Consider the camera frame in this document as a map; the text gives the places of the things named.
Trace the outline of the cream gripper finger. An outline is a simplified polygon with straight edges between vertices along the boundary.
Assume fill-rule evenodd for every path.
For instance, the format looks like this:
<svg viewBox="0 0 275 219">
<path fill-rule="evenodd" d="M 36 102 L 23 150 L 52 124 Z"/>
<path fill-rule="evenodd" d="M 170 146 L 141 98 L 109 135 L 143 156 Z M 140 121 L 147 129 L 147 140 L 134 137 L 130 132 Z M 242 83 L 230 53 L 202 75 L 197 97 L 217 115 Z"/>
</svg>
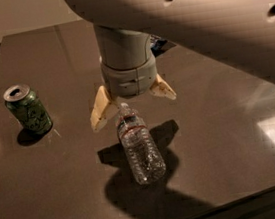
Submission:
<svg viewBox="0 0 275 219">
<path fill-rule="evenodd" d="M 100 86 L 95 96 L 94 107 L 91 112 L 91 128 L 99 132 L 107 122 L 118 112 L 119 104 L 110 96 L 105 86 Z"/>
<path fill-rule="evenodd" d="M 156 79 L 149 89 L 151 95 L 175 100 L 177 93 L 171 88 L 171 86 L 165 82 L 165 80 L 159 74 L 156 75 L 155 78 Z"/>
</svg>

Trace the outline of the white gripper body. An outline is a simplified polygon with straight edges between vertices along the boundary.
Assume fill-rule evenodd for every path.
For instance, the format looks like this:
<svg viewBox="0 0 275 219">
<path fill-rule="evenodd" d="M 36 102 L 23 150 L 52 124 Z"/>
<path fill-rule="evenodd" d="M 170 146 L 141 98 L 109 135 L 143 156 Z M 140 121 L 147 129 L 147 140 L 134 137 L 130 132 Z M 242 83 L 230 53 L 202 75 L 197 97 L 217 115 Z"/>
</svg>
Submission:
<svg viewBox="0 0 275 219">
<path fill-rule="evenodd" d="M 155 57 L 150 52 L 148 58 L 138 65 L 115 68 L 101 58 L 101 74 L 104 86 L 113 97 L 136 97 L 150 89 L 156 80 L 157 70 Z"/>
</svg>

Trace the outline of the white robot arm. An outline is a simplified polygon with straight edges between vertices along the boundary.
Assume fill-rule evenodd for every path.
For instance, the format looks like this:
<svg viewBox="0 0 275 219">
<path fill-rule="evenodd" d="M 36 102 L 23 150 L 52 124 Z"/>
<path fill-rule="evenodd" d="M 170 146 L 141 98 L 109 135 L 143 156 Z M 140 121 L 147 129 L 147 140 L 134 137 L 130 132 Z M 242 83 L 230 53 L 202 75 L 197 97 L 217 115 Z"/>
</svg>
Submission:
<svg viewBox="0 0 275 219">
<path fill-rule="evenodd" d="M 65 0 L 92 23 L 103 86 L 91 114 L 99 131 L 118 97 L 175 99 L 147 45 L 159 36 L 275 83 L 275 0 Z"/>
</svg>

